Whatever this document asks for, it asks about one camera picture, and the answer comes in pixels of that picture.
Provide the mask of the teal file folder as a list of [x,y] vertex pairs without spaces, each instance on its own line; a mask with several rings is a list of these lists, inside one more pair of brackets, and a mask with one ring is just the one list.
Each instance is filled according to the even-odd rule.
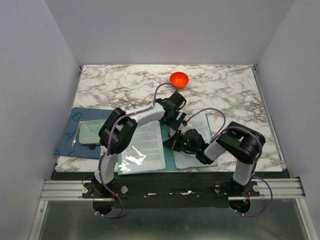
[[[166,141],[169,136],[173,135],[175,133],[174,130],[169,129],[169,127],[165,125],[160,125],[160,130],[161,130],[161,137],[162,141]],[[173,150],[163,147],[164,151],[164,159],[165,159],[165,168],[160,169],[157,171],[149,171],[149,172],[144,172],[144,173],[155,173],[155,172],[175,172],[175,171],[182,171],[182,170],[198,170],[198,169],[215,169],[217,167],[202,167],[202,168],[187,168],[187,169],[177,169],[176,164],[175,164],[175,158],[174,158],[174,153]]]

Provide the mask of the printed white paper sheets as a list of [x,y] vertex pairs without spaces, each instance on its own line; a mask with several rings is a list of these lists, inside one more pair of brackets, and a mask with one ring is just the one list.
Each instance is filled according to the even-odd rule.
[[171,143],[170,147],[177,169],[211,168],[219,165],[217,161],[211,161],[204,155],[211,139],[206,114],[200,113],[186,125],[181,125],[173,136],[175,144]]

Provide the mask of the single printed paper sheet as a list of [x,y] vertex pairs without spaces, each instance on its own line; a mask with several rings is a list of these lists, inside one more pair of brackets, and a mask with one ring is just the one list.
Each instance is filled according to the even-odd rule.
[[154,172],[165,167],[160,123],[152,121],[138,127],[128,147],[118,158],[118,174]]

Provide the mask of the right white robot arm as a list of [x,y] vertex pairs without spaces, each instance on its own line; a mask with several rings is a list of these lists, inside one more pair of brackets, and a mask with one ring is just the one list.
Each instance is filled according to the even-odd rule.
[[236,167],[229,189],[241,196],[248,190],[257,161],[262,155],[266,138],[258,131],[232,121],[212,142],[207,143],[192,126],[185,124],[163,146],[176,152],[194,155],[204,165],[212,164],[225,152],[236,158]]

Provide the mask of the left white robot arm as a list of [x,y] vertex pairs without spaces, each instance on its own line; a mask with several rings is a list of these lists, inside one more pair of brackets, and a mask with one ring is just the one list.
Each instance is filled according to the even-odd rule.
[[93,191],[101,198],[115,195],[109,184],[114,179],[114,168],[121,154],[130,144],[137,128],[153,121],[177,130],[183,118],[178,117],[187,100],[175,91],[168,98],[154,98],[145,107],[124,111],[115,108],[98,132],[100,158],[92,181]]

